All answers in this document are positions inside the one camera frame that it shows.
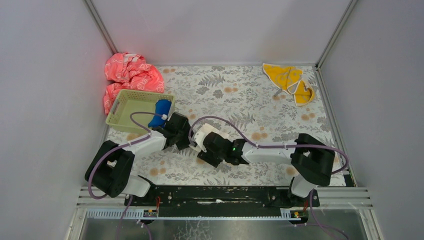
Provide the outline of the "blue towel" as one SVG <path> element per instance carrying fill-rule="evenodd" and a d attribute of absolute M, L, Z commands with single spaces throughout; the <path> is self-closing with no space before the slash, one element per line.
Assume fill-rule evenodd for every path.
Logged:
<path fill-rule="evenodd" d="M 155 112 L 152 120 L 148 123 L 149 128 L 163 127 L 166 123 L 168 115 L 171 110 L 172 102 L 167 99 L 160 99 L 155 104 Z"/>

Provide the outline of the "yellow towel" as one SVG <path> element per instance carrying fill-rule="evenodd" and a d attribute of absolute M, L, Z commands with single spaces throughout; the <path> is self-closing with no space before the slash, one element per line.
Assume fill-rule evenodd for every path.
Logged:
<path fill-rule="evenodd" d="M 303 77 L 304 71 L 292 65 L 262 64 L 262 71 L 282 92 L 293 96 L 298 107 L 308 105 L 316 96 L 310 82 Z"/>

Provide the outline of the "cream towel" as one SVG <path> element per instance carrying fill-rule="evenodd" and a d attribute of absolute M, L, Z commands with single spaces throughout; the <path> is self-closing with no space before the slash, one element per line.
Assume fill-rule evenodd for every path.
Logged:
<path fill-rule="evenodd" d="M 228 139 L 228 140 L 230 139 L 230 135 L 228 133 L 223 132 L 223 131 L 217 129 L 214 126 L 212 126 L 212 125 L 210 125 L 208 123 L 203 124 L 201 126 L 201 128 L 199 129 L 199 131 L 202 132 L 202 133 L 204 133 L 206 136 L 209 133 L 216 133 L 216 134 L 220 135 L 224 139 Z"/>

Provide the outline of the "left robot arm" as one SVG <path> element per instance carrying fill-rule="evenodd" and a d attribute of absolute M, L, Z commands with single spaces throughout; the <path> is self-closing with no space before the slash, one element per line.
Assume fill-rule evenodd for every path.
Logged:
<path fill-rule="evenodd" d="M 101 199 L 93 193 L 96 187 L 104 196 L 115 198 L 120 194 L 145 197 L 151 182 L 131 173 L 135 157 L 145 157 L 175 145 L 179 150 L 189 147 L 190 123 L 186 116 L 174 112 L 170 116 L 160 115 L 164 124 L 145 128 L 146 134 L 117 144 L 111 140 L 103 142 L 89 165 L 84 179 L 88 183 L 89 195 Z"/>

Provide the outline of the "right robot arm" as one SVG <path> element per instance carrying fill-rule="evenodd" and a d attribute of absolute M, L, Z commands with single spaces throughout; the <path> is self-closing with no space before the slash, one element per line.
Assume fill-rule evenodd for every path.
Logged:
<path fill-rule="evenodd" d="M 253 163 L 290 164 L 298 172 L 290 182 L 290 193 L 306 198 L 316 187 L 331 182 L 335 152 L 314 137 L 301 133 L 294 142 L 260 145 L 243 138 L 230 141 L 216 132 L 196 133 L 197 157 L 217 167 L 226 162 L 234 166 Z"/>

